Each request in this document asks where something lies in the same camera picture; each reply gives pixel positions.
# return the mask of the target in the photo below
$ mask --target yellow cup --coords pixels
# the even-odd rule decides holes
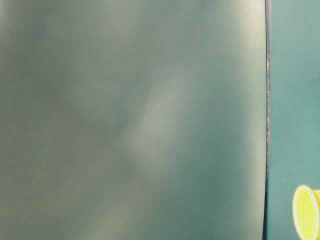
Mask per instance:
[[[300,185],[292,202],[293,222],[301,240],[320,239],[320,190]]]

